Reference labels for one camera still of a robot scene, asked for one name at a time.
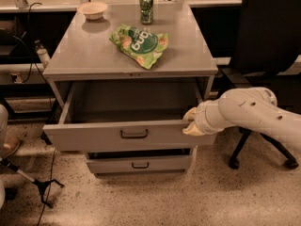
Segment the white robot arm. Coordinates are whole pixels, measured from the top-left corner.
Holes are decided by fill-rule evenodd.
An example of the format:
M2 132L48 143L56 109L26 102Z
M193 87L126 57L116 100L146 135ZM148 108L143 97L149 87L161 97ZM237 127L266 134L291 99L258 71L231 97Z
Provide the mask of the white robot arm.
M267 88L229 89L216 100L191 108L183 116L189 136L212 135L229 127L265 134L283 145L301 151L301 115L277 106Z

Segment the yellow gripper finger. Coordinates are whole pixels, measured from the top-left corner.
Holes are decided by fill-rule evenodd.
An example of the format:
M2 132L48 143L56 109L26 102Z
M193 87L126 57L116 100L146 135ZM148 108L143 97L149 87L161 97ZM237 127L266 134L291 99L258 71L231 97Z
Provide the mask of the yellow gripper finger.
M194 137L204 136L204 133L197 128L194 122L191 122L186 128L183 128L182 132L188 136L194 136Z
M185 121L192 121L195 118L197 109L195 107L192 107L189 109L183 116L183 119Z

